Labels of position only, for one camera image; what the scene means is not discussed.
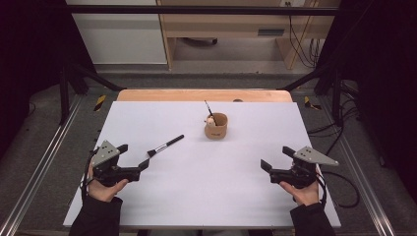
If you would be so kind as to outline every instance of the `brown cup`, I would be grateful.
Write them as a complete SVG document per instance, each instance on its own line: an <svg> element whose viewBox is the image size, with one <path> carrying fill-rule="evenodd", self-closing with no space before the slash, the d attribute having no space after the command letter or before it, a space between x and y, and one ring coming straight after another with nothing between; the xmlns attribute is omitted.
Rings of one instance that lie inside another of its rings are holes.
<svg viewBox="0 0 417 236"><path fill-rule="evenodd" d="M221 140L227 132L227 116L223 113L212 113L216 126L206 124L205 134L211 140Z"/></svg>

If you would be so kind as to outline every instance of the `white paper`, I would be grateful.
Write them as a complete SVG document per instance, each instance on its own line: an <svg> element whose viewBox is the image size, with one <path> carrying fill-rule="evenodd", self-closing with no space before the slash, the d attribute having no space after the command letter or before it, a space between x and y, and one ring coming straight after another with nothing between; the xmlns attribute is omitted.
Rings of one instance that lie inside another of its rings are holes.
<svg viewBox="0 0 417 236"><path fill-rule="evenodd" d="M157 153L139 182L128 184L121 226L137 228L276 228L292 226L292 197L270 182L261 159L289 169L292 158L282 147L311 146L296 103L208 102L228 117L223 140L204 133L209 112L204 102L116 101L100 137L114 146L127 144L121 167L137 166L147 151L184 135ZM64 225L71 226L82 206L79 190ZM340 221L328 194L330 224Z"/></svg>

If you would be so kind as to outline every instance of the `aluminum rail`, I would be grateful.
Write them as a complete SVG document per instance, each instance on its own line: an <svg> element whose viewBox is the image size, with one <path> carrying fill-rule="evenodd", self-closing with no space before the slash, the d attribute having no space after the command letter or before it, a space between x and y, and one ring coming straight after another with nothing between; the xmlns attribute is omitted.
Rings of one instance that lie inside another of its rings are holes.
<svg viewBox="0 0 417 236"><path fill-rule="evenodd" d="M273 15L273 16L351 16L354 9L304 7L232 7L232 6L133 6L133 5L49 5L46 9L75 14L201 14L201 15Z"/></svg>
<svg viewBox="0 0 417 236"><path fill-rule="evenodd" d="M331 122L332 116L328 99L319 96L319 101L324 106L324 110ZM352 174L355 183L358 186L362 200L364 201L364 204L367 207L372 220L374 221L378 233L381 236L394 236L395 232L392 228L392 225L390 224L389 219L387 218L387 215L380 201L378 200L378 197L375 194L371 183L368 181L368 178L362 170L357 157L350 147L349 142L346 140L346 137L343 134L340 137L340 150L344 156L346 156L346 164Z"/></svg>
<svg viewBox="0 0 417 236"><path fill-rule="evenodd" d="M73 123L74 118L82 104L82 101L83 96L76 95L76 98L73 101L71 107L72 112L70 113L70 117L63 125L58 127L52 141L43 154L42 159L34 170L27 186L19 197L18 202L15 204L15 207L12 209L11 213L1 226L0 236L15 235L20 223L22 222L22 219L25 216L25 213L30 206L31 201L34 198L34 195L36 194L43 178L48 171L50 164L52 163L52 160L55 157L56 152L58 151L58 148L61 146L71 124Z"/></svg>

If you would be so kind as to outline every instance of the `brush bristles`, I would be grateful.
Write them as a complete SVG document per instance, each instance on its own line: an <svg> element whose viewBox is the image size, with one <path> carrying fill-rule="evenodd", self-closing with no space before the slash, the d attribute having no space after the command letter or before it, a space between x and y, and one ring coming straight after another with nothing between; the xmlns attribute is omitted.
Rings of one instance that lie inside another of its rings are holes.
<svg viewBox="0 0 417 236"><path fill-rule="evenodd" d="M149 157L153 157L156 154L156 150L149 150L148 155Z"/></svg>

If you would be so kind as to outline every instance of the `hand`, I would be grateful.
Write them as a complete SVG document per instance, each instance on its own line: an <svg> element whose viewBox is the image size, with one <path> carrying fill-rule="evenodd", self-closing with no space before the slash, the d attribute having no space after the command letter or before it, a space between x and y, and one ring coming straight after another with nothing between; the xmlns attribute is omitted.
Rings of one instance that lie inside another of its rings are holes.
<svg viewBox="0 0 417 236"><path fill-rule="evenodd" d="M281 181L279 185L294 197L298 205L309 206L319 202L319 183L317 181L302 189L296 189L284 181Z"/></svg>
<svg viewBox="0 0 417 236"><path fill-rule="evenodd" d="M89 177L93 175L92 165L89 166ZM89 196L102 202L110 203L113 197L119 193L127 184L128 180L124 179L112 187L105 187L97 180L89 183Z"/></svg>

